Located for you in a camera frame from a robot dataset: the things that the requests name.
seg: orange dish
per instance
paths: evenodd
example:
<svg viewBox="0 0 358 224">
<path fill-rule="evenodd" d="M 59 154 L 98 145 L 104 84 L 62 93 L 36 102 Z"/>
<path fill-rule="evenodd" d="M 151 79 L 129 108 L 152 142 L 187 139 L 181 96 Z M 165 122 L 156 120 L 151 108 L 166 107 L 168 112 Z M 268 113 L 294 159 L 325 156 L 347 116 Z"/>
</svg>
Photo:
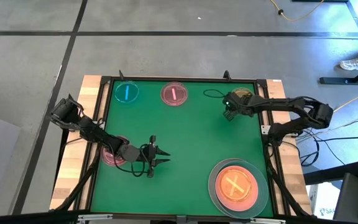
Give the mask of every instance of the orange dish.
<svg viewBox="0 0 358 224">
<path fill-rule="evenodd" d="M 250 209 L 258 198 L 255 177 L 241 166 L 229 166 L 221 170 L 216 177 L 215 191 L 225 207 L 237 212 Z"/>
</svg>

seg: blue petri dish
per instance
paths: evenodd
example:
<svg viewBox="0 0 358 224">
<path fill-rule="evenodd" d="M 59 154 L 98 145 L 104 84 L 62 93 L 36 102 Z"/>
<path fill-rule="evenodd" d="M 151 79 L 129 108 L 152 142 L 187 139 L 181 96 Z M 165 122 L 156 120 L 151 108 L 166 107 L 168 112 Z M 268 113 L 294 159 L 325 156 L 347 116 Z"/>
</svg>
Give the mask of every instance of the blue petri dish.
<svg viewBox="0 0 358 224">
<path fill-rule="evenodd" d="M 114 92 L 114 97 L 121 103 L 132 103 L 138 95 L 139 87 L 131 81 L 120 83 Z"/>
</svg>

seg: wooden table frame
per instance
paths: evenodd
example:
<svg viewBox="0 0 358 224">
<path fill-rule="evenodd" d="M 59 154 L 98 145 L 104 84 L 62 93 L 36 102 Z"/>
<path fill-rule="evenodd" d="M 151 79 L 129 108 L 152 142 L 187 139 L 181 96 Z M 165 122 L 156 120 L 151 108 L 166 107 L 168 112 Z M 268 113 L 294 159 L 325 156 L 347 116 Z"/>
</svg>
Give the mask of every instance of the wooden table frame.
<svg viewBox="0 0 358 224">
<path fill-rule="evenodd" d="M 83 105 L 85 114 L 89 117 L 93 117 L 94 120 L 99 120 L 101 118 L 104 118 L 105 120 L 107 117 L 107 111 L 104 109 L 106 102 L 111 100 L 112 85 L 106 85 L 110 79 L 111 77 L 102 77 L 99 75 L 84 76 L 80 94 L 78 96 L 78 102 Z M 267 95 L 269 98 L 285 98 L 281 80 L 257 80 L 257 83 L 257 91 L 259 92 L 259 95 Z M 290 120 L 289 112 L 285 111 L 273 111 L 269 113 L 265 111 L 263 112 L 262 117 L 263 118 L 261 119 L 266 125 L 271 124 L 272 122 L 286 123 Z M 79 138 L 78 132 L 69 133 L 67 141 L 71 141 L 76 138 Z M 295 139 L 291 137 L 285 137 L 284 141 L 296 145 Z M 80 176 L 85 173 L 85 167 L 87 167 L 93 160 L 96 147 L 98 147 L 97 144 L 87 143 L 83 139 L 68 144 L 65 147 L 50 203 L 51 209 L 58 207 L 74 189 L 80 179 Z M 272 153 L 273 149 L 269 147 L 268 151 Z M 271 158 L 273 166 L 276 168 L 278 173 L 283 174 L 287 189 L 301 205 L 302 209 L 311 214 L 310 201 L 306 192 L 305 180 L 303 178 L 298 151 L 293 146 L 283 143 L 275 151 L 275 155 L 277 154 L 279 155 L 279 159 L 277 159 L 276 156 Z M 75 203 L 71 205 L 70 210 L 85 209 L 88 207 L 91 201 L 90 197 L 92 197 L 92 194 L 89 194 L 89 192 L 93 191 L 93 186 L 90 185 L 90 182 L 93 178 L 95 178 L 94 175 L 84 186 L 81 193 L 81 200 L 76 200 Z M 274 213 L 286 215 L 291 213 L 294 215 L 295 213 L 290 207 L 288 207 L 288 204 L 283 202 L 283 197 L 277 185 L 275 183 L 271 184 L 274 184 L 275 186 L 275 197 L 272 197 L 272 200 L 273 203 L 277 203 L 276 211 L 274 211 Z"/>
</svg>

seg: blue line marking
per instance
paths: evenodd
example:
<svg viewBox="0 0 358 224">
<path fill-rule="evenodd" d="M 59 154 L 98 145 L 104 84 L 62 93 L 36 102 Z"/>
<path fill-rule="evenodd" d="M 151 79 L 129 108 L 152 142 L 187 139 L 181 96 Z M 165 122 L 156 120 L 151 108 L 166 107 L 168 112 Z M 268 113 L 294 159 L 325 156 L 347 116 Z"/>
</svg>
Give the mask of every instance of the blue line marking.
<svg viewBox="0 0 358 224">
<path fill-rule="evenodd" d="M 125 100 L 128 100 L 128 93 L 129 93 L 129 85 L 127 86 L 127 89 L 125 90 Z"/>
</svg>

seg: x symbol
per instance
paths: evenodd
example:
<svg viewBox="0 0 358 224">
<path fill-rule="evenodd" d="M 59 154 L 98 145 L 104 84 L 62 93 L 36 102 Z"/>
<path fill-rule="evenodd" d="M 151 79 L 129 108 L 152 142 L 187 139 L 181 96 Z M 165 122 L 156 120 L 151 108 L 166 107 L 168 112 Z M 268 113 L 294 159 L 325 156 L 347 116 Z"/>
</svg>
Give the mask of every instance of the x symbol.
<svg viewBox="0 0 358 224">
<path fill-rule="evenodd" d="M 242 189 L 240 186 L 238 186 L 238 185 L 236 184 L 237 179 L 238 179 L 238 176 L 237 176 L 237 175 L 234 177 L 234 180 L 231 180 L 231 179 L 229 179 L 228 177 L 226 177 L 226 180 L 232 185 L 231 191 L 230 191 L 230 196 L 233 196 L 233 193 L 234 193 L 234 189 L 235 189 L 235 188 L 236 188 L 237 190 L 239 190 L 241 193 L 244 193 L 244 189 Z"/>
</svg>

